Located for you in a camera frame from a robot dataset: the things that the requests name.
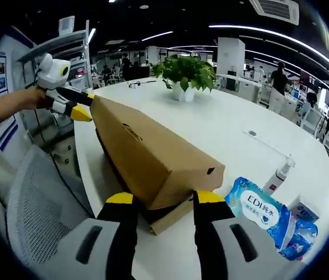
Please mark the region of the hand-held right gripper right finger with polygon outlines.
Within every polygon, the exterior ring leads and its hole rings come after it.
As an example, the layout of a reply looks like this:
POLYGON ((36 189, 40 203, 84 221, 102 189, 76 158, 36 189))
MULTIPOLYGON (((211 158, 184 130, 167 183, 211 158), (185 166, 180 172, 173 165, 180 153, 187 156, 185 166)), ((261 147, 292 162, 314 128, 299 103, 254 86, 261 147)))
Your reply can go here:
POLYGON ((273 239, 235 217, 220 195, 194 191, 193 206, 202 279, 296 279, 305 268, 279 255, 273 239))

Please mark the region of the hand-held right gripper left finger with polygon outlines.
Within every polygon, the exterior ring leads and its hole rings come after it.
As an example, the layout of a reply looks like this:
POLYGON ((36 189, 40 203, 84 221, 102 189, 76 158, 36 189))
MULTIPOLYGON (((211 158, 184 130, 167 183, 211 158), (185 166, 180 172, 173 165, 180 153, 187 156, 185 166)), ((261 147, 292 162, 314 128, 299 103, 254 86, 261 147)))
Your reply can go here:
POLYGON ((60 240, 41 269, 43 279, 131 279, 137 224, 137 199, 114 194, 96 219, 84 220, 60 240))

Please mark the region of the person's left hand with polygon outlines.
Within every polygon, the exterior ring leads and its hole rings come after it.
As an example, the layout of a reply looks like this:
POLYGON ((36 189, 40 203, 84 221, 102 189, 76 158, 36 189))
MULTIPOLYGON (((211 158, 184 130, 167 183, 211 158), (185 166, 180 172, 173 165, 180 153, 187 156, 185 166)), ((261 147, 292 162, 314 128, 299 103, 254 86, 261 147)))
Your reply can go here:
POLYGON ((46 91, 40 87, 26 89, 24 95, 24 109, 50 109, 53 101, 46 95, 46 91))

